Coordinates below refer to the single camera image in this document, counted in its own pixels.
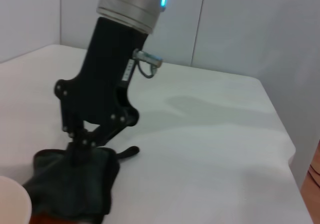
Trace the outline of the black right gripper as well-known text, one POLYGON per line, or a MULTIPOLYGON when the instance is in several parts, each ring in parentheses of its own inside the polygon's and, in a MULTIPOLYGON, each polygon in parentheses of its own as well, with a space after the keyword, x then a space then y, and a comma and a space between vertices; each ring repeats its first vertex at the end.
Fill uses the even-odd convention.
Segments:
POLYGON ((54 93, 60 99, 62 130, 71 138, 65 153, 72 165, 83 162, 83 148, 104 146, 122 128, 137 124, 139 113, 128 99, 135 68, 128 63, 147 37, 100 17, 80 72, 70 80, 57 81, 54 93), (97 128, 85 134, 83 122, 97 128))

